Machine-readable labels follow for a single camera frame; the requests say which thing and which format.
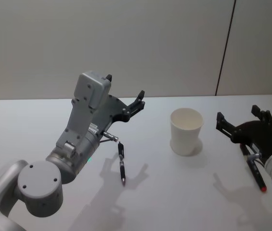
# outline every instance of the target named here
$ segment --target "white paper cup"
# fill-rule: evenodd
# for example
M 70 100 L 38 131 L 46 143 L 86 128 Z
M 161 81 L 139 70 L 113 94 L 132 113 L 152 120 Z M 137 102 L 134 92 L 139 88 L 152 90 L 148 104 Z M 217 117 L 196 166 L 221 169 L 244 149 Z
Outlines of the white paper cup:
M 172 112 L 170 146 L 178 155 L 190 155 L 195 149 L 203 118 L 191 108 L 179 108 Z

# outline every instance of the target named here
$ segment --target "white table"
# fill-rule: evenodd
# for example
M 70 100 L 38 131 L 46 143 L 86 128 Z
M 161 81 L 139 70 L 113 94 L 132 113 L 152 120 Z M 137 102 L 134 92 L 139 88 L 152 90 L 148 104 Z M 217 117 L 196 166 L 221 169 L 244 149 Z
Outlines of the white table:
M 129 123 L 115 123 L 109 130 L 125 145 L 125 188 L 114 159 L 117 145 L 106 142 L 64 185 L 56 214 L 36 218 L 17 202 L 10 218 L 28 231 L 271 231 L 272 181 L 260 168 L 268 188 L 263 194 L 239 146 L 215 126 L 219 111 L 234 125 L 255 119 L 253 104 L 272 113 L 272 96 L 145 101 L 145 109 Z M 169 116 L 180 107 L 198 110 L 205 120 L 198 155 L 181 157 L 169 146 Z M 70 100 L 0 101 L 0 168 L 15 159 L 45 159 L 70 111 Z

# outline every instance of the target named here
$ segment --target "pen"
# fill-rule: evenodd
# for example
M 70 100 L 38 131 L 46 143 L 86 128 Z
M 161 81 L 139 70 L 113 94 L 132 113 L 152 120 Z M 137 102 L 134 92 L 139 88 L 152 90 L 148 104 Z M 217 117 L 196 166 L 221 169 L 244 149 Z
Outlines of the pen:
M 120 173 L 121 173 L 121 181 L 122 185 L 125 186 L 126 184 L 126 177 L 125 177 L 125 167 L 124 167 L 124 145 L 119 142 L 117 144 L 118 147 L 118 156 L 120 158 Z
M 244 157 L 247 157 L 250 155 L 250 152 L 247 149 L 246 145 L 240 144 L 240 148 L 241 148 L 241 151 L 242 151 Z M 264 180 L 258 170 L 258 167 L 256 166 L 256 163 L 254 162 L 254 160 L 251 160 L 248 158 L 246 158 L 246 162 L 247 162 L 247 164 L 250 168 L 250 171 L 251 171 L 253 177 L 255 178 L 260 190 L 262 192 L 266 192 L 266 185 L 265 185 Z

